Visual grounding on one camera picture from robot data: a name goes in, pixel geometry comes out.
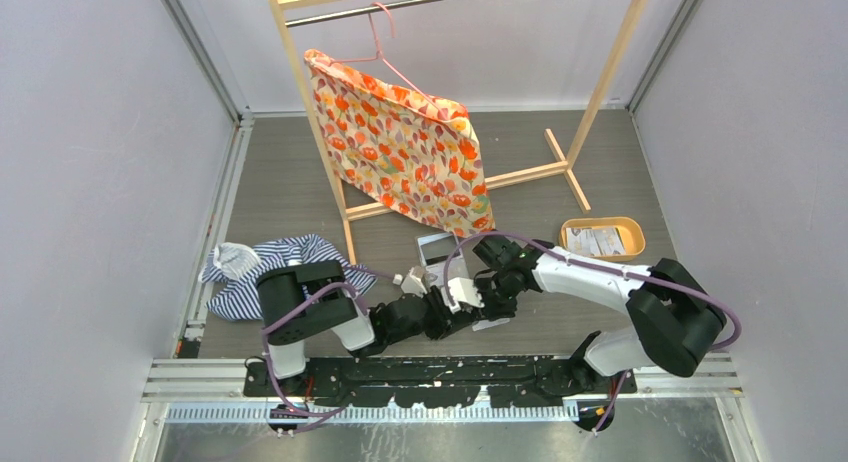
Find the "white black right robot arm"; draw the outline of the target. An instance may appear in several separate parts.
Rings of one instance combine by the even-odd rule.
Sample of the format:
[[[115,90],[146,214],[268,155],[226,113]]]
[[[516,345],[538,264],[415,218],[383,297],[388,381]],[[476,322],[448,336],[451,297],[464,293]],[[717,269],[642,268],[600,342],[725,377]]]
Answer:
[[[738,337],[721,339],[728,312],[673,259],[652,266],[616,264],[502,233],[484,235],[473,252],[491,272],[480,290],[487,308],[535,291],[578,297],[629,318],[628,327],[590,336],[576,352],[570,374],[584,392],[647,366],[690,377],[708,352]]]

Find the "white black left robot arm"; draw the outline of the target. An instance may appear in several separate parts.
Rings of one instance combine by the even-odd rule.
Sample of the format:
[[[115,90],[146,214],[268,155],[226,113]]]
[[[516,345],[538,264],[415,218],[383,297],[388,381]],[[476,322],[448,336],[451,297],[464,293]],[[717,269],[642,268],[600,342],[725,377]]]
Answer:
[[[420,266],[390,278],[403,295],[368,308],[338,262],[294,265],[259,277],[270,385],[284,396],[305,387],[305,340],[319,333],[332,331],[353,356],[369,357],[422,333],[444,338],[477,321],[485,307],[469,278],[452,278],[439,288]]]

